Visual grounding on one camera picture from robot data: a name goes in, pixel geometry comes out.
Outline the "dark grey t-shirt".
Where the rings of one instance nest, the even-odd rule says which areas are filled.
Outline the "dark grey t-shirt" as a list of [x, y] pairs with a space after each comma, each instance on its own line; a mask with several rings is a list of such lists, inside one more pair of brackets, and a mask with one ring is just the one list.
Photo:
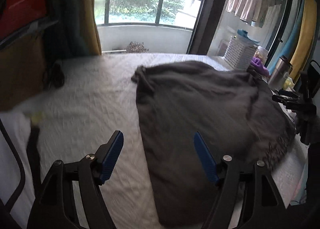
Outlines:
[[216, 188], [194, 147], [200, 133], [210, 150], [277, 167], [295, 128], [253, 70], [217, 71], [186, 61], [139, 66], [136, 106], [159, 222], [167, 228], [204, 222]]

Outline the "yellow snack bag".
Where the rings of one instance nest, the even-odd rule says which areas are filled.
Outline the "yellow snack bag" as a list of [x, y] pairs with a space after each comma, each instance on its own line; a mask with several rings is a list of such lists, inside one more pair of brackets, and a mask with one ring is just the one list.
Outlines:
[[287, 89], [293, 89], [295, 86], [295, 83], [293, 82], [292, 78], [291, 77], [288, 77], [283, 85], [283, 88], [284, 90], [287, 90]]

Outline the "white small bottle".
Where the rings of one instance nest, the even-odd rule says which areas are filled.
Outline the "white small bottle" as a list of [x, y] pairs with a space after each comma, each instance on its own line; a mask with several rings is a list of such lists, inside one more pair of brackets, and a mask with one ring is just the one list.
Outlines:
[[283, 80], [282, 80], [282, 84], [281, 84], [281, 89], [283, 89], [283, 90], [284, 90], [283, 85], [284, 85], [286, 79], [289, 77], [289, 75], [290, 74], [288, 72], [285, 72], [283, 75]]

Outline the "stainless steel thermos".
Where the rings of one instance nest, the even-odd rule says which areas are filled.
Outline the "stainless steel thermos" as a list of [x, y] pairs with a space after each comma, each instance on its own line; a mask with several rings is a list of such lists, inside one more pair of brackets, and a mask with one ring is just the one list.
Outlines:
[[269, 88], [272, 91], [281, 90], [281, 84], [284, 73], [288, 72], [289, 74], [291, 74], [291, 71], [292, 64], [285, 56], [281, 56], [275, 65], [274, 71], [272, 72], [270, 79], [268, 80]]

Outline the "yellow curtain right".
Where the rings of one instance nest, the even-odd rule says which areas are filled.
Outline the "yellow curtain right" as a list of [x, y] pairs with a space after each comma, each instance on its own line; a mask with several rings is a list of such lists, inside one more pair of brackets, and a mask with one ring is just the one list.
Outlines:
[[296, 83], [300, 72], [304, 69], [310, 55], [317, 23], [317, 3], [315, 0], [305, 0], [296, 50], [291, 58], [292, 71], [290, 78]]

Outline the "yellow curtain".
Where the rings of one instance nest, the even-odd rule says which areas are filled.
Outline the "yellow curtain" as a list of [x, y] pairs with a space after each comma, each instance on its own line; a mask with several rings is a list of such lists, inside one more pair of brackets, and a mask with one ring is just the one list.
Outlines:
[[94, 0], [80, 0], [80, 33], [91, 55], [101, 55], [101, 44], [94, 17]]
[[290, 78], [296, 83], [300, 72], [304, 69], [310, 55], [317, 23], [317, 3], [315, 0], [305, 0], [296, 50], [291, 58], [292, 71]]

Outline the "purple plush toy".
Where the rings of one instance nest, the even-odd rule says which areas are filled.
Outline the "purple plush toy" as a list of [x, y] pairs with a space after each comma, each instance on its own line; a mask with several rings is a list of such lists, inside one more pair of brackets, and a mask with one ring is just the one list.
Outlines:
[[259, 59], [257, 57], [253, 57], [251, 59], [251, 66], [253, 66], [255, 71], [257, 73], [261, 74], [262, 76], [265, 76], [265, 77], [269, 77], [270, 76], [269, 71], [264, 67], [261, 59]]

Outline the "snack jar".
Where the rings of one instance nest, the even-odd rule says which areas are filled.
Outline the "snack jar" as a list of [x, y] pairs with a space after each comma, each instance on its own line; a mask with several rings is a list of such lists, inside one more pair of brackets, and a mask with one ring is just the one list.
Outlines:
[[256, 58], [259, 58], [263, 64], [267, 61], [268, 51], [262, 46], [258, 46], [254, 55]]

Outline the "white perforated storage basket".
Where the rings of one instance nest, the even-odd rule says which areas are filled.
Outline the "white perforated storage basket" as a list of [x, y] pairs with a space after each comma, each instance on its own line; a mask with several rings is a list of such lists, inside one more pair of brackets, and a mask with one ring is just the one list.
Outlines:
[[247, 70], [256, 50], [256, 45], [248, 45], [231, 37], [223, 58], [232, 69]]

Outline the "blue cloth on basket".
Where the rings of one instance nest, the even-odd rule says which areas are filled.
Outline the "blue cloth on basket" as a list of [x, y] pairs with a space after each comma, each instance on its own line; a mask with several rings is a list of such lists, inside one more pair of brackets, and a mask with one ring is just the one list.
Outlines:
[[243, 29], [237, 29], [236, 39], [240, 40], [246, 44], [255, 44], [258, 45], [260, 42], [248, 36], [248, 32]]

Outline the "white textured bedspread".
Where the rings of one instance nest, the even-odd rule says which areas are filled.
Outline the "white textured bedspread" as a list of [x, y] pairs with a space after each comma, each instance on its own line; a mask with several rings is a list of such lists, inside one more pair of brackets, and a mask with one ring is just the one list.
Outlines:
[[[31, 117], [39, 119], [36, 144], [37, 167], [44, 178], [55, 160], [81, 160], [105, 144], [113, 132], [124, 135], [124, 145], [111, 178], [101, 186], [103, 200], [117, 228], [167, 228], [160, 224], [144, 152], [136, 106], [137, 84], [132, 76], [139, 66], [146, 68], [197, 61], [217, 71], [230, 71], [207, 56], [174, 54], [118, 54], [89, 56], [63, 62], [65, 84], [51, 89], [1, 113], [2, 121], [16, 123], [24, 138], [25, 188], [13, 207], [13, 217], [26, 227], [35, 192], [26, 146], [31, 134]], [[306, 148], [299, 137], [280, 163], [270, 169], [283, 202], [293, 199], [306, 162]], [[201, 224], [175, 228], [200, 228]]]

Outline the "yellow curtain left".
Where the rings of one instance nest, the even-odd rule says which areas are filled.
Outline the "yellow curtain left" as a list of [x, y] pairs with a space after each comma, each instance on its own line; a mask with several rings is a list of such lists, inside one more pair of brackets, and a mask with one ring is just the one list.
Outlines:
[[80, 0], [80, 33], [91, 55], [101, 55], [101, 44], [94, 17], [94, 0]]

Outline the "dried plant on balcony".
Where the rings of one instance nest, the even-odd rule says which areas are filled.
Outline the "dried plant on balcony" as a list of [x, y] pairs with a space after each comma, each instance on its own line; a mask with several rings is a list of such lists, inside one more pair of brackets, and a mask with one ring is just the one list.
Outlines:
[[147, 53], [149, 50], [144, 46], [144, 43], [130, 42], [126, 51], [127, 53]]

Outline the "red box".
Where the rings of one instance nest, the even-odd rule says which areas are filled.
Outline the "red box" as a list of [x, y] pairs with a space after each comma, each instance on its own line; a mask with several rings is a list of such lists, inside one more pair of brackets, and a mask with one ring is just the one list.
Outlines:
[[45, 0], [7, 0], [1, 14], [1, 39], [9, 37], [16, 30], [45, 17]]

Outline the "black metal chair frame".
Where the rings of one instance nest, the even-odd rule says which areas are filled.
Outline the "black metal chair frame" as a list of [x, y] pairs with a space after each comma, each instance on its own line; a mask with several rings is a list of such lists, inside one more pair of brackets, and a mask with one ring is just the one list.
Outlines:
[[24, 138], [16, 123], [1, 121], [1, 205], [10, 213], [25, 186]]

